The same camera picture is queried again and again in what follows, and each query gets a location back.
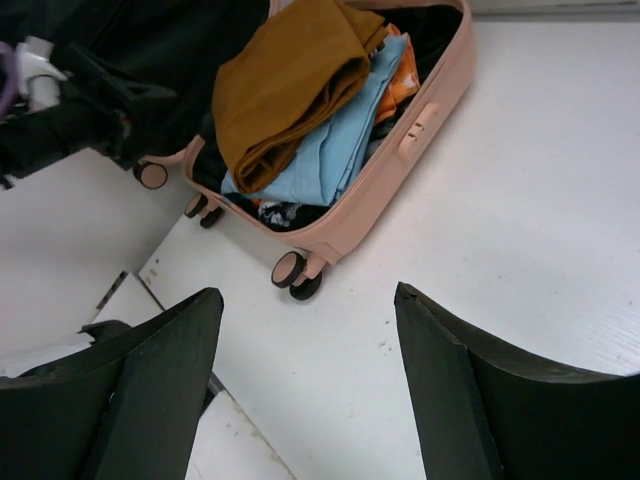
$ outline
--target caster wheel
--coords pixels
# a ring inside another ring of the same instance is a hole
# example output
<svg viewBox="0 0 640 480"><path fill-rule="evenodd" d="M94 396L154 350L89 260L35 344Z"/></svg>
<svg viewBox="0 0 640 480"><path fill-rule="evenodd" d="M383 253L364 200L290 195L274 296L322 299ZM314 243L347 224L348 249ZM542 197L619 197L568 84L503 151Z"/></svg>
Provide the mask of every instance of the caster wheel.
<svg viewBox="0 0 640 480"><path fill-rule="evenodd" d="M133 176L136 177L145 188L157 190L169 179L167 169L157 163L139 163L133 167Z"/></svg>
<svg viewBox="0 0 640 480"><path fill-rule="evenodd" d="M322 285L322 272L316 278L306 279L300 285L291 285L289 294L299 302L305 302L313 297Z"/></svg>
<svg viewBox="0 0 640 480"><path fill-rule="evenodd" d="M298 252L285 254L271 272L271 283L278 288L287 288L293 285L298 277L304 272L307 261Z"/></svg>
<svg viewBox="0 0 640 480"><path fill-rule="evenodd" d="M200 220L200 226L202 228L213 227L216 223L218 223L218 220L220 220L220 217L222 217L223 213L224 210L222 210L220 207L216 208L212 212L207 213L207 215L205 217L202 217L202 219Z"/></svg>
<svg viewBox="0 0 640 480"><path fill-rule="evenodd" d="M184 215L187 218L195 217L202 211L204 207L207 206L207 203L209 203L207 197L205 197L201 193L195 194L194 197L189 200L187 207L184 209Z"/></svg>

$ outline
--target suitcase shell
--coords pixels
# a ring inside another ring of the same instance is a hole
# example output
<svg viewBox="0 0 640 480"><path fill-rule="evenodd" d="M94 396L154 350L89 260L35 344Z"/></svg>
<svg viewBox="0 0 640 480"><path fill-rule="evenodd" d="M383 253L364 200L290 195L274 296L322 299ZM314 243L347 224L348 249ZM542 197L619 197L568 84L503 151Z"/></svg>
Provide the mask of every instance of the suitcase shell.
<svg viewBox="0 0 640 480"><path fill-rule="evenodd" d="M462 97L475 71L471 11L464 0L350 0L346 3L371 10L451 6L462 12L462 20L449 46L405 114L368 160L355 182L324 216L296 231L274 232L222 195L193 182L193 165L205 144L202 137L193 139L185 149L182 160L187 181L207 199L201 216L224 209L242 217L265 235L309 253L300 267L302 272L298 270L299 275L294 282L274 281L274 276L282 279L295 270L293 257L283 257L274 267L272 281L274 284L281 283L277 286L283 288L286 285L282 283L301 285L315 279L327 264L337 263L364 239Z"/></svg>

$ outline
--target folded brown cloth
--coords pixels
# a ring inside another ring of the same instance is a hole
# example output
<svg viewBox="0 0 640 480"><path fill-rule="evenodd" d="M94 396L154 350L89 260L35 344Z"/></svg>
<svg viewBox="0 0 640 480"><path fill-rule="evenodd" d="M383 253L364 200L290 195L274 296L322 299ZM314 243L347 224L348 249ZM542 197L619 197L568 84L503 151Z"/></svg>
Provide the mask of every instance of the folded brown cloth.
<svg viewBox="0 0 640 480"><path fill-rule="evenodd" d="M340 0L295 0L220 67L213 116L238 191L263 190L304 136L360 91L383 22Z"/></svg>

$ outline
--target orange patterned cloth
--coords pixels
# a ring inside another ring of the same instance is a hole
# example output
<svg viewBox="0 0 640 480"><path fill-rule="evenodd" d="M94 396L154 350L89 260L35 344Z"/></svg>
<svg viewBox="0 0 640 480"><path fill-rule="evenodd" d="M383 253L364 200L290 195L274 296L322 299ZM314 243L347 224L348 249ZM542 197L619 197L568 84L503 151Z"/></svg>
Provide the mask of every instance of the orange patterned cloth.
<svg viewBox="0 0 640 480"><path fill-rule="evenodd" d="M399 37L402 35L398 27L392 23L388 24L386 28L390 36ZM391 79L387 91L380 100L378 111L376 112L376 125L387 118L393 117L396 113L397 105L420 90L418 67L416 66L416 56L413 51L413 45L411 45L411 38L406 33L404 37L407 40L407 49L404 51L398 70Z"/></svg>

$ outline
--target stack of folded clothes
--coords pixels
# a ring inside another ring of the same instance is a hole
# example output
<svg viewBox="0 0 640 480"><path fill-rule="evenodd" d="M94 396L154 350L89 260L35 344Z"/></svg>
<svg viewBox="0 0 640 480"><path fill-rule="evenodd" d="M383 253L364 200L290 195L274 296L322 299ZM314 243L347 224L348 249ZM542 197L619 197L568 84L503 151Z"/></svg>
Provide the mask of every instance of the stack of folded clothes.
<svg viewBox="0 0 640 480"><path fill-rule="evenodd" d="M421 33L424 18L405 17ZM194 181L275 231L304 228L349 189L424 78L407 29L341 0L296 0L220 68Z"/></svg>

